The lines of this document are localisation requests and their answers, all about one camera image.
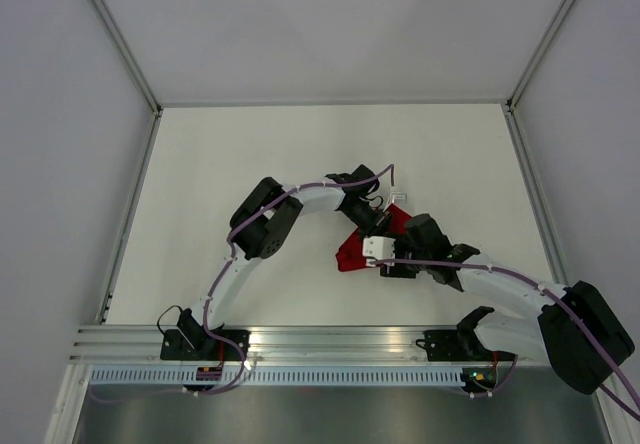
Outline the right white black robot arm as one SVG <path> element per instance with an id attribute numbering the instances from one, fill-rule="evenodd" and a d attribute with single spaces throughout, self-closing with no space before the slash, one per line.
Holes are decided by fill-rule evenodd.
<path id="1" fill-rule="evenodd" d="M 362 255 L 383 276 L 426 272 L 441 285 L 489 300 L 456 326 L 455 345 L 469 360 L 524 357 L 591 394 L 635 351 L 595 286 L 547 282 L 505 267 L 473 246 L 451 243 L 428 214 L 410 218 L 401 234 L 365 238 Z"/>

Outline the red cloth napkin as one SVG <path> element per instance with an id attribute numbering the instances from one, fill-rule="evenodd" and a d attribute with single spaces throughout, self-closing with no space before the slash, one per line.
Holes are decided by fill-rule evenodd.
<path id="1" fill-rule="evenodd" d="M 404 235 L 405 223 L 412 216 L 395 204 L 390 204 L 386 212 L 391 215 L 388 231 L 391 234 Z M 367 267 L 365 257 L 362 255 L 362 236 L 359 228 L 356 228 L 339 246 L 335 257 L 340 272 L 356 271 Z"/>

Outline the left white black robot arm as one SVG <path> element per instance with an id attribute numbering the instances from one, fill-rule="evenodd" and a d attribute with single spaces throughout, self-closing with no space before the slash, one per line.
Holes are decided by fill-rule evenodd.
<path id="1" fill-rule="evenodd" d="M 339 212 L 370 236 L 389 229 L 391 215 L 370 205 L 369 195 L 379 179 L 392 175 L 388 165 L 374 173 L 359 165 L 351 173 L 327 174 L 316 182 L 285 185 L 263 178 L 232 215 L 226 237 L 230 253 L 206 294 L 189 308 L 176 306 L 177 324 L 165 330 L 157 322 L 163 341 L 163 361 L 228 361 L 246 359 L 247 331 L 226 330 L 226 311 L 249 275 L 283 246 L 296 221 L 318 212 Z"/>

